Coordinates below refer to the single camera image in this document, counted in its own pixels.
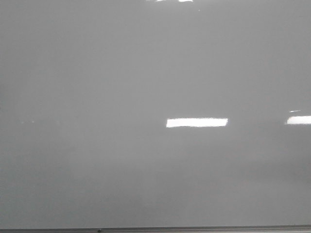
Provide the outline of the white whiteboard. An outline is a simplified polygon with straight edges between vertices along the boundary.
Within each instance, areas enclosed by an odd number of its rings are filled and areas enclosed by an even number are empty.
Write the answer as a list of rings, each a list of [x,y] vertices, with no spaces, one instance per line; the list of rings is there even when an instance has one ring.
[[[0,226],[311,222],[308,0],[3,0]]]

